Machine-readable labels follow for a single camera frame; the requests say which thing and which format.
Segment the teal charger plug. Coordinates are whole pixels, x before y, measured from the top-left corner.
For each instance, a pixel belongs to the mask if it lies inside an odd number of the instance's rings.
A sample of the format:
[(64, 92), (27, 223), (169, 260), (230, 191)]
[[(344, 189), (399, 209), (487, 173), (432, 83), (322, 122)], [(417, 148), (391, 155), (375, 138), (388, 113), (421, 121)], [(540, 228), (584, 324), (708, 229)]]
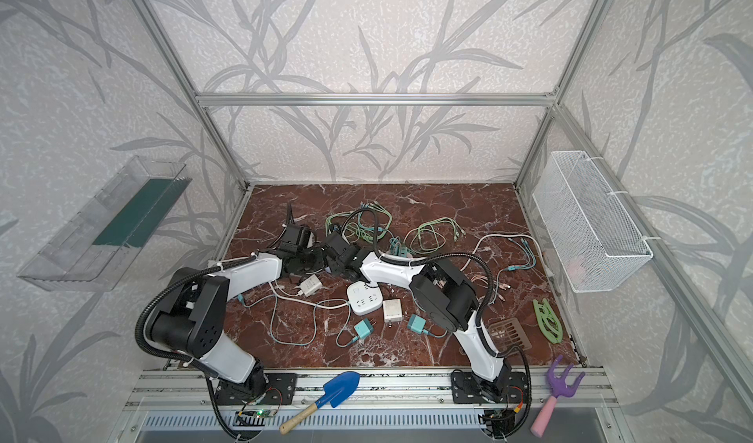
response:
[(419, 335), (427, 334), (426, 320), (417, 315), (411, 315), (408, 321), (408, 329)]
[(374, 332), (374, 326), (370, 320), (364, 319), (359, 321), (359, 323), (356, 323), (354, 332), (355, 336), (353, 337), (353, 341), (365, 340)]

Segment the green plastic toy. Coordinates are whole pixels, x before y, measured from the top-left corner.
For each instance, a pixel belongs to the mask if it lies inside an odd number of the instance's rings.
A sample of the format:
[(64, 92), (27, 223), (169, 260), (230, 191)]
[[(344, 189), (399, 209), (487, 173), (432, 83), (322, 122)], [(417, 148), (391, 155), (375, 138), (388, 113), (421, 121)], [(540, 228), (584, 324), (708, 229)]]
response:
[(539, 330), (552, 344), (559, 344), (564, 338), (564, 329), (557, 314), (546, 298), (533, 300), (533, 311), (537, 318)]

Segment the green plug in pink socket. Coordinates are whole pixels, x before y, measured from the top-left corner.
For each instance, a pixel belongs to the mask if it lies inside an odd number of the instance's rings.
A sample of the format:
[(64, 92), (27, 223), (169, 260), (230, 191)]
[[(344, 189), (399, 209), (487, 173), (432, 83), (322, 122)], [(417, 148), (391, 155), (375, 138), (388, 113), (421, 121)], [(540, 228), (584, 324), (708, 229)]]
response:
[(389, 241), (389, 254), (396, 257), (408, 258), (410, 252), (400, 238), (392, 237)]

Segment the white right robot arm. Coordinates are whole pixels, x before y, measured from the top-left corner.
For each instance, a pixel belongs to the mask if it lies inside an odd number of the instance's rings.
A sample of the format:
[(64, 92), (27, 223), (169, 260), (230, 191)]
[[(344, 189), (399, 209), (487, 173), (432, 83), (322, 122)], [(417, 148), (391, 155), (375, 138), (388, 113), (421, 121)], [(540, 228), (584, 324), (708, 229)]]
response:
[(487, 279), (492, 280), (490, 268), (480, 257), (448, 253), (421, 259), (400, 258), (353, 245), (338, 233), (325, 239), (321, 251), (324, 265), (334, 276), (409, 289), (431, 321), (459, 341), (479, 386), (500, 392), (510, 382), (511, 368), (506, 357), (513, 350), (499, 351), (482, 321), (492, 287), (488, 286), (486, 297), (478, 300), (476, 286), (452, 263), (454, 259), (467, 259), (482, 267)]

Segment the brown toy rake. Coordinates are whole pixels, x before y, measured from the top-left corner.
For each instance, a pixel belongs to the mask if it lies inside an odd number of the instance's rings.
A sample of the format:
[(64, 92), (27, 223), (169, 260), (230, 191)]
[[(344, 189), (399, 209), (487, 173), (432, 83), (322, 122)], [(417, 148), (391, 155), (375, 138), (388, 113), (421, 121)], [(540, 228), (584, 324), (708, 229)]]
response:
[(531, 341), (516, 318), (492, 323), (487, 327), (489, 336), (498, 351), (504, 352), (513, 346), (531, 350)]

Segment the white charger plug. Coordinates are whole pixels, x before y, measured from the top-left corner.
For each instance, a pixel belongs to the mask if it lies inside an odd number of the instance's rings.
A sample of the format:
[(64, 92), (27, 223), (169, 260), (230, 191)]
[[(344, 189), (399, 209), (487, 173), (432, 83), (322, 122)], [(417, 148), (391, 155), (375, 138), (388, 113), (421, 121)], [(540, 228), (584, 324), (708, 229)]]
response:
[(403, 321), (402, 304), (399, 299), (388, 299), (382, 303), (384, 323), (390, 327)]
[(312, 296), (313, 294), (317, 293), (322, 288), (323, 288), (323, 284), (321, 280), (315, 274), (312, 274), (311, 276), (309, 276), (309, 278), (306, 278), (299, 284), (300, 292), (305, 297)]

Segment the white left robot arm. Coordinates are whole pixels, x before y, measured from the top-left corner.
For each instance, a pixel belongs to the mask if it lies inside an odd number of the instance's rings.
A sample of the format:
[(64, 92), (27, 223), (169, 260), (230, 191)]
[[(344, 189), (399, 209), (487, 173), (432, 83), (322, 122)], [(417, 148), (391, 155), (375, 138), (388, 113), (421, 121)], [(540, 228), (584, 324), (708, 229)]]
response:
[(241, 299), (260, 298), (259, 287), (313, 269), (314, 250), (312, 229), (289, 221), (278, 240), (258, 253), (176, 270), (136, 320), (136, 344), (148, 355), (186, 364), (226, 384), (265, 387), (260, 360), (229, 335), (231, 314)]

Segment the blue toy shovel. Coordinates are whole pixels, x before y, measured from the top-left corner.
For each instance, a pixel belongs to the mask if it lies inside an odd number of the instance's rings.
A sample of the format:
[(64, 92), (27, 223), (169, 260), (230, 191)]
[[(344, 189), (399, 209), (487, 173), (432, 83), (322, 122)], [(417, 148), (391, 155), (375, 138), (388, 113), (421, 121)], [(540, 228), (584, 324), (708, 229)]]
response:
[(313, 404), (309, 405), (306, 409), (299, 412), (288, 421), (285, 421), (280, 426), (280, 434), (287, 435), (290, 431), (293, 431), (298, 425), (300, 425), (300, 423), (303, 423), (305, 419), (315, 414), (321, 409), (321, 407), (325, 407), (325, 405), (337, 408), (356, 391), (360, 380), (361, 374), (358, 372), (342, 372), (325, 383), (323, 386), (324, 395)]

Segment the purple toy rake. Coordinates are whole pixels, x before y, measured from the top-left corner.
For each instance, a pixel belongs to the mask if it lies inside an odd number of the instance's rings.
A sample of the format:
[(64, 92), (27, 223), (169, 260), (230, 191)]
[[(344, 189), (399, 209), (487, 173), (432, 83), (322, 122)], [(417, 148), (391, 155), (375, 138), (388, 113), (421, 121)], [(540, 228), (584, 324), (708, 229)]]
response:
[(535, 421), (531, 425), (531, 434), (538, 438), (543, 437), (548, 427), (549, 421), (551, 420), (554, 409), (557, 405), (558, 399), (561, 397), (574, 397), (578, 391), (580, 383), (586, 377), (586, 373), (581, 372), (572, 384), (568, 384), (567, 378), (570, 374), (570, 371), (574, 368), (573, 364), (567, 366), (567, 368), (565, 368), (565, 370), (563, 370), (561, 374), (556, 376), (555, 370), (562, 360), (562, 355), (557, 356), (546, 372), (546, 380), (550, 385), (551, 394), (539, 411), (537, 417), (535, 418)]

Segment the clear plastic wall bin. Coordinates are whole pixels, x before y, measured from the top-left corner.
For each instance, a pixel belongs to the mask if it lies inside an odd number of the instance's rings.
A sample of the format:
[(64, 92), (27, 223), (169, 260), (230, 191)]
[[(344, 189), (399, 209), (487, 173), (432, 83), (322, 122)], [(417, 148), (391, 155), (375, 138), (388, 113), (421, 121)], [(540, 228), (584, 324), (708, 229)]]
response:
[(184, 163), (134, 156), (19, 278), (46, 291), (113, 290), (190, 182)]

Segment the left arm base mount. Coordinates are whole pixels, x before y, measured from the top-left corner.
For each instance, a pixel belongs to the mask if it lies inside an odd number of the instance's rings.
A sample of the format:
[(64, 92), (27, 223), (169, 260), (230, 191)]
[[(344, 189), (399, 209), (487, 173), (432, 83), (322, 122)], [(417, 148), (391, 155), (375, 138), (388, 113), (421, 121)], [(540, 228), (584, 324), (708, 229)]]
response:
[(292, 404), (298, 375), (294, 372), (253, 372), (243, 383), (220, 380), (216, 401), (221, 406), (261, 404), (287, 406)]

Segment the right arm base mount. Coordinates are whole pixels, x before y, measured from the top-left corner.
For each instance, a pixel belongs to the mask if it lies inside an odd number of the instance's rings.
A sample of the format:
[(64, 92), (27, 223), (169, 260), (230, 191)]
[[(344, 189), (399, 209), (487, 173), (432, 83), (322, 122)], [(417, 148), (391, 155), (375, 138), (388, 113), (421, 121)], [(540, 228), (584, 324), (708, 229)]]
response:
[(504, 372), (504, 382), (497, 384), (481, 383), (472, 372), (453, 370), (450, 374), (450, 388), (454, 404), (519, 404), (523, 401), (523, 391), (527, 389), (527, 375), (524, 372)]

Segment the white power socket cube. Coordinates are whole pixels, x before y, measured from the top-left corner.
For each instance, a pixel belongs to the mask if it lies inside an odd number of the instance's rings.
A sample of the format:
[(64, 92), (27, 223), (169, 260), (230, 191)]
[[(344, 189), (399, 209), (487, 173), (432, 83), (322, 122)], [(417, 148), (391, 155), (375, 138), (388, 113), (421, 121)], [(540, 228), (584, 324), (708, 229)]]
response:
[(352, 312), (359, 317), (378, 311), (384, 303), (382, 290), (378, 286), (368, 286), (362, 281), (351, 283), (347, 287), (346, 295)]

